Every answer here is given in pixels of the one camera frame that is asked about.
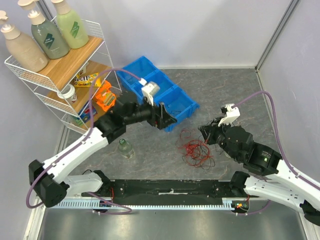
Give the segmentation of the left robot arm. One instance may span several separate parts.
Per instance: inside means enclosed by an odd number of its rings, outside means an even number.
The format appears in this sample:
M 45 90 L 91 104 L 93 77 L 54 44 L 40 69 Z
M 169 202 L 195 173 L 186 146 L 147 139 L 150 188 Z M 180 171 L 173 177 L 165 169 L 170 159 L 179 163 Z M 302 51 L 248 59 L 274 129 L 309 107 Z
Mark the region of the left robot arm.
M 88 176 L 70 176 L 70 173 L 93 153 L 123 135 L 128 125 L 143 121 L 159 130 L 177 123 L 177 119 L 167 112 L 164 103 L 148 103 L 144 100 L 138 104 L 122 95 L 107 113 L 69 147 L 44 162 L 35 159 L 29 164 L 29 190 L 34 191 L 47 208 L 56 206 L 72 193 L 106 196 L 110 185 L 100 171 Z

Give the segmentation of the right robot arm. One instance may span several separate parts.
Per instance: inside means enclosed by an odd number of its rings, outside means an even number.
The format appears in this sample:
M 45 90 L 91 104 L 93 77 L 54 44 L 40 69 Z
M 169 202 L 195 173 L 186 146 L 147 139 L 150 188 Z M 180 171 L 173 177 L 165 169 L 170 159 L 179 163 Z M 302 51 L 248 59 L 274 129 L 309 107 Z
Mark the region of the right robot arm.
M 219 125 L 220 118 L 198 127 L 208 145 L 218 145 L 248 173 L 236 171 L 229 191 L 266 198 L 296 210 L 314 225 L 320 224 L 319 183 L 303 173 L 295 175 L 281 154 L 254 141 L 241 126 Z

